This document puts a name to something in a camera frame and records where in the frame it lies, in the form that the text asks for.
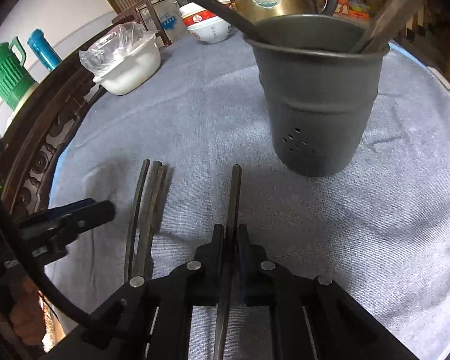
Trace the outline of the person left hand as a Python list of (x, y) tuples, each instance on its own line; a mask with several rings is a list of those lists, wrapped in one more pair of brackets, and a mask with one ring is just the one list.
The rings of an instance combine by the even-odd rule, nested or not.
[(23, 282), (23, 292), (19, 295), (10, 314), (14, 333), (25, 345), (38, 346), (46, 334), (44, 312), (40, 306), (39, 290), (29, 277)]

